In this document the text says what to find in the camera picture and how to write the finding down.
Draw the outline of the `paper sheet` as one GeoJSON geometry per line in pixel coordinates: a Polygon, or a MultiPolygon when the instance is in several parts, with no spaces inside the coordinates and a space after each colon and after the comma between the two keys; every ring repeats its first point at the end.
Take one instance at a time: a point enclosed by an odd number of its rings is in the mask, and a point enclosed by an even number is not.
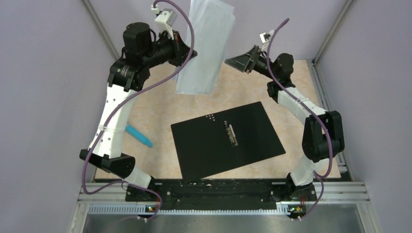
{"type": "Polygon", "coordinates": [[[217,84],[230,35],[234,6],[222,0],[192,0],[189,20],[194,29],[192,58],[174,78],[177,94],[210,94],[217,84]]]}

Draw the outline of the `grey black folder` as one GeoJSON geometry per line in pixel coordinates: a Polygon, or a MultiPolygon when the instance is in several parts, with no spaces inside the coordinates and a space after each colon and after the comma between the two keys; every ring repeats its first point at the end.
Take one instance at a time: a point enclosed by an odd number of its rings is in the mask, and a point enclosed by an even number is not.
{"type": "Polygon", "coordinates": [[[286,152],[260,101],[174,123],[171,130],[185,183],[286,152]],[[238,146],[231,146],[224,121],[238,146]]]}

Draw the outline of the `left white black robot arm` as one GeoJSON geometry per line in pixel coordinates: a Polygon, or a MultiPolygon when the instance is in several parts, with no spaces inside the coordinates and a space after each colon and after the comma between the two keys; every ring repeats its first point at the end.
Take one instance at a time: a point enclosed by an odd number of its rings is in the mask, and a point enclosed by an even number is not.
{"type": "Polygon", "coordinates": [[[154,198],[156,188],[150,184],[152,176],[136,167],[133,156],[122,152],[122,139],[135,98],[143,91],[150,69],[170,63],[181,70],[197,55],[193,46],[186,45],[170,23],[159,23],[159,37],[147,23],[131,23],[123,32],[124,47],[121,57],[110,67],[106,99],[94,139],[87,149],[80,151],[85,165],[114,174],[138,186],[137,194],[143,200],[154,198]]]}

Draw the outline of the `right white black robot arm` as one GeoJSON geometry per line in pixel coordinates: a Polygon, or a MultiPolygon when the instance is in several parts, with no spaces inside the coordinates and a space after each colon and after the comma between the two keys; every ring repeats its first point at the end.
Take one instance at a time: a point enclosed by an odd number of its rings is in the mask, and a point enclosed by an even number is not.
{"type": "Polygon", "coordinates": [[[225,60],[225,64],[243,73],[256,71],[271,79],[267,92],[276,103],[289,110],[303,125],[303,156],[297,167],[287,175],[285,194],[291,200],[304,195],[315,178],[331,173],[333,158],[344,150],[341,114],[327,111],[302,95],[292,83],[294,59],[282,53],[271,60],[258,46],[225,60]]]}

